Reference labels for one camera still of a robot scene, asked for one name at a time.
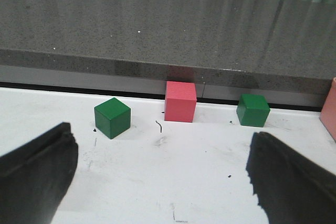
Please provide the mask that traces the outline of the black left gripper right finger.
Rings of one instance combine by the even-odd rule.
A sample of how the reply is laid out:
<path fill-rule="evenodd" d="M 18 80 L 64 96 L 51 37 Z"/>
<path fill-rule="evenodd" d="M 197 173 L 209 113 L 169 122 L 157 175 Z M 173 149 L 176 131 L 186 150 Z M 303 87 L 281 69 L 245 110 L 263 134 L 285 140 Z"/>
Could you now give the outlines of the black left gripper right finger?
<path fill-rule="evenodd" d="M 253 134 L 246 171 L 269 223 L 335 223 L 335 175 L 273 135 Z"/>

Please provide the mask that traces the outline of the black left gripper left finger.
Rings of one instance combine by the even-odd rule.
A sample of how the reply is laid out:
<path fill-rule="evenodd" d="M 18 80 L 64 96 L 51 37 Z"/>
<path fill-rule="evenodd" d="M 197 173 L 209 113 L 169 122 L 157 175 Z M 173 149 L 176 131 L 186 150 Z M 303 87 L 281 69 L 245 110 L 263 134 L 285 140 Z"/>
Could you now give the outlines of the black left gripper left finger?
<path fill-rule="evenodd" d="M 51 223 L 77 164 L 65 122 L 1 156 L 1 223 Z"/>

